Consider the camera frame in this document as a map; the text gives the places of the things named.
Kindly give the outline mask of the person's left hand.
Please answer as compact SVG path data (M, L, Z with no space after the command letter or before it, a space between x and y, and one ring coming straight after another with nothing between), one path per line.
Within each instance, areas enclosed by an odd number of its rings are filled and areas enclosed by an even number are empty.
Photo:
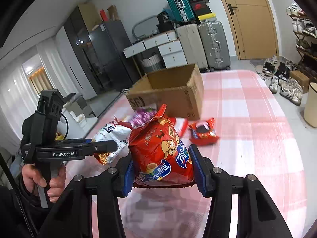
M47 186L45 179L42 177L40 171L31 164L26 164L22 167L22 177L24 185L31 194L38 195L35 187L38 185L42 188ZM50 202L55 203L64 191L66 181L66 167L61 164L58 175L52 178L49 182L50 189L47 191Z

